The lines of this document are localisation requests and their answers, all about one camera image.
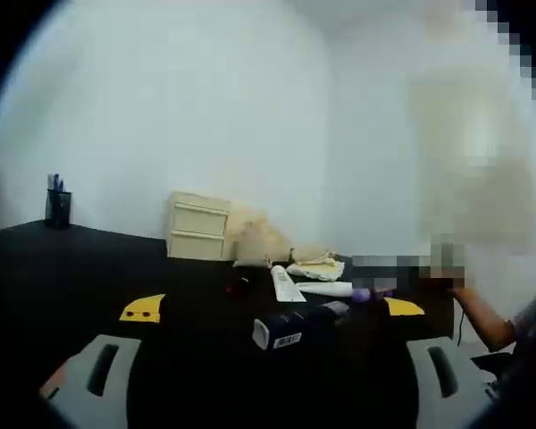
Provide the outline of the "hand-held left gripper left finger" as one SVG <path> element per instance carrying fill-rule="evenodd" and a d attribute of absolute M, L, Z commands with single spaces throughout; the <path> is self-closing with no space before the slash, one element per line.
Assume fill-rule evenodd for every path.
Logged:
<path fill-rule="evenodd" d="M 168 382 L 167 304 L 167 295 L 156 293 L 117 307 L 66 358 L 63 387 L 50 400 L 43 398 L 63 426 L 159 425 Z"/>

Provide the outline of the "person's left hand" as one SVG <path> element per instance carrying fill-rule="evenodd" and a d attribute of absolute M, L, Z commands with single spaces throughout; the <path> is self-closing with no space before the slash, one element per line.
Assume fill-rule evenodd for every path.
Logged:
<path fill-rule="evenodd" d="M 63 387 L 66 378 L 67 364 L 68 359 L 66 359 L 40 387 L 39 394 L 42 398 L 50 400 Z"/>

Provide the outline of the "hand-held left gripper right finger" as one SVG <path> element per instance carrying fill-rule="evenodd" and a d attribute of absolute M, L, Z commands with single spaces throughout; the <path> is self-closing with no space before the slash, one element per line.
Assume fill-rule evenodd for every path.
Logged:
<path fill-rule="evenodd" d="M 470 428 L 491 403 L 486 374 L 454 338 L 451 299 L 377 302 L 377 425 Z"/>

